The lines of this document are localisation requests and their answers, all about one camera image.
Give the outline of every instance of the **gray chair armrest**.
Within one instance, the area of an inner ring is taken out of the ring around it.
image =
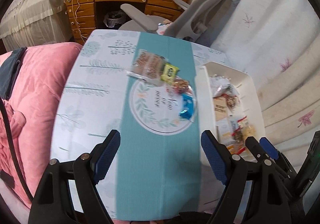
[[[178,4],[182,9],[186,10],[189,8],[189,4],[184,2],[183,0],[173,0],[176,4]]]
[[[158,30],[158,24],[151,20],[143,12],[139,11],[136,7],[130,4],[122,4],[120,8],[136,23],[138,23],[144,30],[156,32]]]

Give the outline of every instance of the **table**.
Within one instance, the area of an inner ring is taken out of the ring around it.
[[[120,149],[97,185],[112,218],[161,220],[180,211],[213,208],[223,187],[211,168],[200,163],[197,116],[194,123],[180,120],[182,101],[165,86],[152,87],[127,76],[125,70],[139,49],[168,58],[194,90],[196,66],[208,61],[229,65],[224,53],[185,40],[136,31],[93,31],[63,91],[51,158],[74,160],[118,129]],[[74,183],[70,189],[80,211]]]
[[[69,15],[76,42],[83,45],[93,30],[104,26],[106,13],[120,10],[123,3],[134,5],[146,15],[160,16],[172,22],[183,12],[173,0],[65,0],[66,14]]]

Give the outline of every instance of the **blue snack wrapper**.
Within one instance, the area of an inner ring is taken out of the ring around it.
[[[188,120],[191,119],[194,112],[194,103],[192,96],[188,94],[182,94],[183,97],[183,111],[180,112],[180,116]]]

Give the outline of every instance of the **teal table runner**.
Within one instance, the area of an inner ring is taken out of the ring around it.
[[[137,49],[167,58],[195,90],[191,43],[142,33]],[[198,209],[201,163],[198,118],[185,131],[161,135],[142,127],[130,111],[129,96],[137,79],[128,81],[120,125],[116,211],[120,220],[159,220]]]

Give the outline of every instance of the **tablecloth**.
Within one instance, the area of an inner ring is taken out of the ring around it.
[[[74,160],[103,142],[110,130],[121,134],[120,149],[97,190],[112,218],[161,220],[180,211],[216,206],[222,185],[200,163],[195,122],[179,118],[182,100],[166,86],[153,87],[127,76],[139,49],[160,54],[180,68],[194,94],[195,66],[229,65],[214,49],[150,33],[95,30],[67,80],[52,137],[51,158]],[[70,182],[76,210],[81,210]]]

